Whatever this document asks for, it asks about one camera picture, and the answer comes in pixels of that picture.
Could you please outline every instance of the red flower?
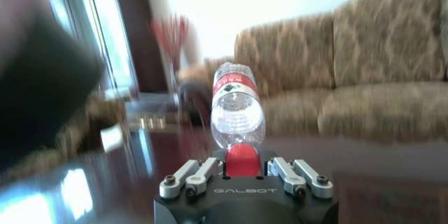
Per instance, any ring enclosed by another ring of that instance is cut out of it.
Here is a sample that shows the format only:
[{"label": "red flower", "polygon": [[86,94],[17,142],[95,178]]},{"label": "red flower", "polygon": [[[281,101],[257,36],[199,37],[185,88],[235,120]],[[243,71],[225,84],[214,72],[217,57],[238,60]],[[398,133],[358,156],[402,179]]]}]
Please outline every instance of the red flower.
[{"label": "red flower", "polygon": [[169,20],[153,20],[150,28],[177,71],[179,70],[181,50],[187,39],[189,19],[186,16],[175,15]]}]

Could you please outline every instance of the glossy wooden table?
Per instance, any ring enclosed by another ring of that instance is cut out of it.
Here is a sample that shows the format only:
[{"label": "glossy wooden table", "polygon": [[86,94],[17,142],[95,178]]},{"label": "glossy wooden table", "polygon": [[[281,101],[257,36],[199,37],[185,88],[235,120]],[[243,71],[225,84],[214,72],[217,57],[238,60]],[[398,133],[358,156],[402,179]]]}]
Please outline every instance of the glossy wooden table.
[{"label": "glossy wooden table", "polygon": [[[448,182],[448,144],[378,146],[343,138],[271,138],[266,148],[303,158],[322,174],[351,171]],[[0,188],[0,223],[151,223],[163,177],[217,148],[210,131],[133,134],[126,146],[90,154],[50,174]]]}]

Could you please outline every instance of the red bottle cap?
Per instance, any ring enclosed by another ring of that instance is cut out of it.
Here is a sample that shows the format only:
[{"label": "red bottle cap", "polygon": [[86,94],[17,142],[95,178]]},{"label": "red bottle cap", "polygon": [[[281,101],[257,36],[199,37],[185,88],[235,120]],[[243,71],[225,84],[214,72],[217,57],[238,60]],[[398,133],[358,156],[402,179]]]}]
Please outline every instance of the red bottle cap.
[{"label": "red bottle cap", "polygon": [[229,176],[259,176],[261,157],[250,144],[234,144],[226,154]]}]

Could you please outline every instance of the patterned sofa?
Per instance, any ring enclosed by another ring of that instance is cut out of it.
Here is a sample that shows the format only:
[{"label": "patterned sofa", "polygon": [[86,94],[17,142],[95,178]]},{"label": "patterned sofa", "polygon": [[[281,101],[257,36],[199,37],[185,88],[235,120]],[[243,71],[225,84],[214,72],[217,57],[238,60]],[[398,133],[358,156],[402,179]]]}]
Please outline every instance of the patterned sofa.
[{"label": "patterned sofa", "polygon": [[[178,77],[211,88],[229,60]],[[271,135],[387,144],[448,136],[448,0],[350,0],[253,27],[233,60],[253,68]]]}]

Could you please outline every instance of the screw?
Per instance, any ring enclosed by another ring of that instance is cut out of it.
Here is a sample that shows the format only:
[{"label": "screw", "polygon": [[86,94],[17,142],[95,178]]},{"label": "screw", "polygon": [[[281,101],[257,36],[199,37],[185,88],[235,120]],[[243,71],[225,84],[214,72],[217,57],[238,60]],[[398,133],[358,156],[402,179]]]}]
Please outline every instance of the screw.
[{"label": "screw", "polygon": [[197,196],[197,188],[194,186],[187,186],[186,188],[186,195],[187,198],[194,198]]},{"label": "screw", "polygon": [[167,175],[163,181],[166,185],[173,185],[177,182],[177,177],[174,175]]},{"label": "screw", "polygon": [[294,196],[297,197],[298,200],[305,200],[306,199],[306,189],[303,187],[297,187],[294,189]]},{"label": "screw", "polygon": [[319,175],[318,176],[318,183],[322,185],[329,184],[329,177],[326,175]]}]

